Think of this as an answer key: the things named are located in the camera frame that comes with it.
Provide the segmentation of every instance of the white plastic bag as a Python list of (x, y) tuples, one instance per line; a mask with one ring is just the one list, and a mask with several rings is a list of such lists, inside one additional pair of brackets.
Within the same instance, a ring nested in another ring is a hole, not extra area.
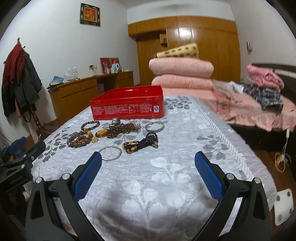
[(77, 68), (69, 68), (67, 70), (67, 72), (64, 75), (64, 81), (63, 82), (68, 82), (70, 80), (75, 80), (78, 78), (78, 72), (77, 72)]

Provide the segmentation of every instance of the wooden desk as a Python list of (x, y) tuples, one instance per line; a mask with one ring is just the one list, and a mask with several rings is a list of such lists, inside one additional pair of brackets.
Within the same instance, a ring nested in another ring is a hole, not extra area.
[(133, 86), (133, 72), (101, 74), (73, 80), (49, 90), (57, 122), (62, 125), (89, 106), (89, 101), (99, 96), (99, 84), (105, 92), (111, 89)]

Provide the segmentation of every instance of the gold charm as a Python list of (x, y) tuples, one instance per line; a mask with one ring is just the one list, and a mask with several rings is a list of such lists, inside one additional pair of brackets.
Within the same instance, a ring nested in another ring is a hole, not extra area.
[(99, 136), (99, 137), (105, 137), (106, 134), (107, 134), (108, 130), (107, 129), (102, 129), (102, 130), (99, 130), (96, 134)]
[(153, 146), (154, 148), (158, 148), (158, 142), (157, 142), (157, 141), (153, 142), (152, 146)]
[(91, 142), (92, 142), (92, 143), (97, 143), (97, 142), (98, 142), (98, 138), (97, 138), (97, 137), (93, 137), (93, 138), (91, 139)]

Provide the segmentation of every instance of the framed picture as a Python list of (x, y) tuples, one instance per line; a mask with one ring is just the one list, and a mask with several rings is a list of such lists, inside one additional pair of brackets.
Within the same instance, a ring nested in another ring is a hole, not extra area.
[(107, 70), (111, 68), (110, 58), (100, 58), (102, 73), (107, 74)]
[(119, 64), (119, 68), (120, 68), (119, 58), (110, 58), (110, 62), (111, 62), (111, 65)]
[(100, 8), (85, 3), (81, 3), (80, 23), (101, 26)]

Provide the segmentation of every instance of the wooden floor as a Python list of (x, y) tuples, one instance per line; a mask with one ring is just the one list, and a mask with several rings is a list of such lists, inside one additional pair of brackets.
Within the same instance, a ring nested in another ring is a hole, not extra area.
[[(292, 190), (293, 200), (294, 200), (294, 207), (296, 204), (296, 182), (293, 178), (293, 175), (288, 167), (286, 167), (283, 173), (280, 173), (276, 170), (274, 166), (274, 155), (275, 152), (267, 152), (264, 150), (254, 150), (256, 155), (262, 160), (262, 162), (267, 167), (268, 171), (272, 175), (277, 191), (281, 191), (287, 188)], [(274, 224), (274, 208), (272, 208), (270, 212), (270, 219), (271, 219), (271, 234), (274, 236), (279, 230), (282, 228), (284, 223), (280, 226), (275, 226)]]

